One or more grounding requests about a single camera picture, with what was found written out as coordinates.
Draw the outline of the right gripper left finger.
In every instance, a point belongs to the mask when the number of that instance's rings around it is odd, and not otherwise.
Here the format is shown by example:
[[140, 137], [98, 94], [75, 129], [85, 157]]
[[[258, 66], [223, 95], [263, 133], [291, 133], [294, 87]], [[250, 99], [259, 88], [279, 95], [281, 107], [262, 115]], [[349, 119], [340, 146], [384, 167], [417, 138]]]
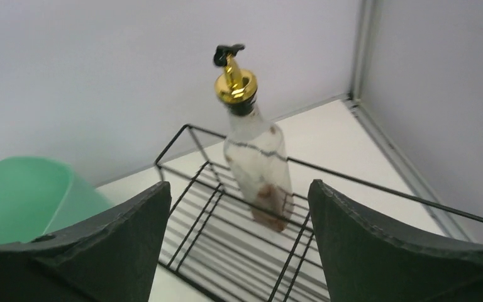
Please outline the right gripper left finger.
[[148, 301], [170, 184], [27, 243], [0, 245], [0, 301]]

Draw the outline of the gold spout oil bottle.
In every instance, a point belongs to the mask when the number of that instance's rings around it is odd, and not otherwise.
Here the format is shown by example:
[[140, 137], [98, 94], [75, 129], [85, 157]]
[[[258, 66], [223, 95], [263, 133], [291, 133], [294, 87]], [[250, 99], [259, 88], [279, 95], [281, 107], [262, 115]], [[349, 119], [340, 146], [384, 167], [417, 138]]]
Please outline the gold spout oil bottle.
[[218, 45], [213, 56], [213, 64], [223, 71], [214, 91], [230, 121], [223, 155], [253, 220], [283, 232], [294, 212], [286, 141], [282, 129], [260, 113], [255, 74], [236, 61], [244, 48], [243, 44]]

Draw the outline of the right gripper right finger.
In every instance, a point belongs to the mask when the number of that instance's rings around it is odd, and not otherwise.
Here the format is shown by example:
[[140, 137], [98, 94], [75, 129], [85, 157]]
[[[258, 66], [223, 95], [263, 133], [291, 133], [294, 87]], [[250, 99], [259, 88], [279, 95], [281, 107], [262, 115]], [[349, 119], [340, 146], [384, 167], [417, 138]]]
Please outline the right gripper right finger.
[[319, 179], [308, 203], [332, 301], [483, 301], [483, 244], [407, 225]]

